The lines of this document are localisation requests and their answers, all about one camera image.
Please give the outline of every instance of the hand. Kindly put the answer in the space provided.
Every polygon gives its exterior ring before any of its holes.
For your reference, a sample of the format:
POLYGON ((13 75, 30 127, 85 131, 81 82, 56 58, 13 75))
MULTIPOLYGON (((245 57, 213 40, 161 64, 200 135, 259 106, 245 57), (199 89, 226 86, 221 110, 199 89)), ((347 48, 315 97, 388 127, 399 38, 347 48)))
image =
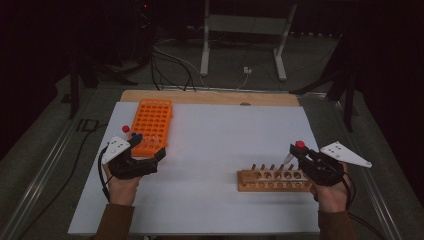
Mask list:
MULTIPOLYGON (((343 164, 343 169, 347 172, 347 166, 343 164)), ((348 186, 351 185, 350 179, 345 174, 343 176, 348 186)), ((312 181, 311 193, 318 198, 319 210, 323 212, 342 212, 346 210, 347 189, 342 182, 334 186, 320 186, 312 181)))
MULTIPOLYGON (((103 170, 106 172, 107 179, 110 179, 112 174, 109 171, 108 164, 103 165, 103 170)), ((141 177, 121 180, 116 177, 112 177, 108 182, 110 203, 132 206, 140 179, 141 177)))

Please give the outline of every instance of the red cap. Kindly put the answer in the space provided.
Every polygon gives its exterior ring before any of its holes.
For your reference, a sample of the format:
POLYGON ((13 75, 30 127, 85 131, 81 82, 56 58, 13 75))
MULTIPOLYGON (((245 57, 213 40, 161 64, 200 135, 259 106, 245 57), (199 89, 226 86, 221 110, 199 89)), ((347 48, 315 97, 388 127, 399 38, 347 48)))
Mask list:
POLYGON ((125 125, 125 126, 123 126, 123 127, 122 127, 122 131, 123 131, 124 133, 127 133, 127 132, 129 132, 129 131, 130 131, 130 127, 128 127, 127 125, 125 125))
POLYGON ((295 146, 296 146, 297 149, 303 149, 305 147, 305 143, 303 141, 299 140, 299 141, 296 141, 295 146))

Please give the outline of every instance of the wooden test tube rack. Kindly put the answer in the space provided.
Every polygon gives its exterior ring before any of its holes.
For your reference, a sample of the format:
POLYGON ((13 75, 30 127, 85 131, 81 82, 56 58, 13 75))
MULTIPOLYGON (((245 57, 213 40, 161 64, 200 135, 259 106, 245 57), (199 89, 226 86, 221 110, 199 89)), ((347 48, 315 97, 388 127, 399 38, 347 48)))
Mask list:
POLYGON ((256 169, 253 164, 250 170, 237 171, 239 192, 309 192, 311 182, 302 170, 293 170, 293 165, 284 170, 284 165, 275 170, 275 165, 265 169, 262 164, 256 169))

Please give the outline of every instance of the white table surface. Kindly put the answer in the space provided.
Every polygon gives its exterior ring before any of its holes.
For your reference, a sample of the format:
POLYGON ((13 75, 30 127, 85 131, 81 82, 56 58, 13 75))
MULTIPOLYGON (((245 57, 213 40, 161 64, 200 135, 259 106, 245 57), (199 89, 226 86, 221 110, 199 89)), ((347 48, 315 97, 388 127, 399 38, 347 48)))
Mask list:
MULTIPOLYGON (((137 106, 116 104, 99 152, 114 135, 125 138, 121 127, 131 126, 137 106)), ((300 139, 318 149, 302 107, 174 104, 167 156, 157 173, 141 180, 130 232, 318 232, 318 204, 310 193, 237 191, 238 170, 278 166, 300 139)), ((94 234, 106 203, 96 157, 69 234, 94 234)))

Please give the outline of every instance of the dark background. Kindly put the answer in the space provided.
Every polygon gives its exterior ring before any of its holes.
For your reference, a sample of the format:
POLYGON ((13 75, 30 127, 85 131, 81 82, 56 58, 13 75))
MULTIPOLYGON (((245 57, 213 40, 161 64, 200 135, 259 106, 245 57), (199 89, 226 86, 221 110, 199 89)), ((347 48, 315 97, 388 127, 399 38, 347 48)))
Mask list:
MULTIPOLYGON (((159 26, 182 41, 189 37, 186 26, 202 25, 203 1, 142 2, 149 5, 142 11, 152 29, 159 26)), ((229 3, 240 1, 211 2, 215 2, 213 11, 225 12, 230 9, 229 3)), ((341 37, 328 69, 343 68, 345 64, 341 63, 346 62, 353 66, 356 89, 364 94, 407 179, 424 203, 424 163, 419 151, 424 143, 424 3, 300 2, 292 31, 295 35, 341 37)), ((136 37, 128 30, 135 24, 129 17, 133 15, 125 14, 133 4, 129 0, 1 2, 0 158, 56 97, 55 83, 69 73, 70 46, 82 46, 99 62, 119 64, 123 58, 148 57, 148 44, 142 45, 136 56, 129 56, 125 49, 125 41, 136 37)), ((257 8, 257 13, 267 11, 257 8)), ((147 23, 139 19, 137 24, 147 23)))

